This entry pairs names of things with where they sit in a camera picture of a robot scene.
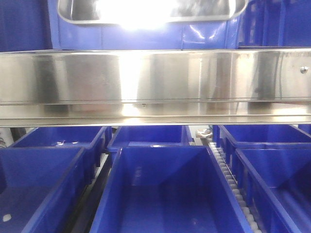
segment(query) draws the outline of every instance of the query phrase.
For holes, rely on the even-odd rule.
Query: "blue plastic bin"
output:
[[[192,142],[189,126],[121,126],[108,144],[112,161],[123,147],[189,146]]]
[[[241,46],[311,46],[310,0],[250,0],[240,28]]]
[[[251,233],[206,147],[123,148],[90,233]]]
[[[237,155],[238,187],[257,210],[263,232],[311,232],[311,149],[237,150]]]
[[[1,149],[0,232],[61,232],[86,185],[84,153],[83,148]],[[3,221],[5,215],[11,219]]]
[[[89,174],[86,179],[91,182],[94,165],[100,166],[101,154],[110,139],[111,127],[42,127],[26,134],[11,147],[84,147],[86,174]]]
[[[292,125],[220,125],[225,161],[236,174],[235,149],[311,148],[311,136]]]

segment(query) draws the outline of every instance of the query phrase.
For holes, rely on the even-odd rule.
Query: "blue plastic panel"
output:
[[[46,1],[0,0],[0,51],[51,48]]]
[[[251,0],[240,28],[242,46],[311,46],[311,1]]]
[[[86,183],[82,148],[0,150],[0,221],[3,233],[58,233]]]
[[[252,231],[206,147],[142,147],[119,151],[90,232]]]
[[[310,124],[303,124],[303,125],[298,125],[298,128],[303,130],[304,132],[310,134],[311,133],[311,125]]]
[[[225,161],[236,174],[235,149],[311,148],[311,136],[291,125],[226,125],[220,128]]]
[[[114,161],[123,147],[139,146],[189,146],[192,142],[189,126],[121,126],[108,145]]]
[[[100,166],[100,156],[111,139],[111,127],[42,127],[23,136],[11,145],[26,147],[84,147],[88,181],[94,177],[94,165]]]
[[[237,181],[268,233],[311,232],[311,149],[237,150]]]

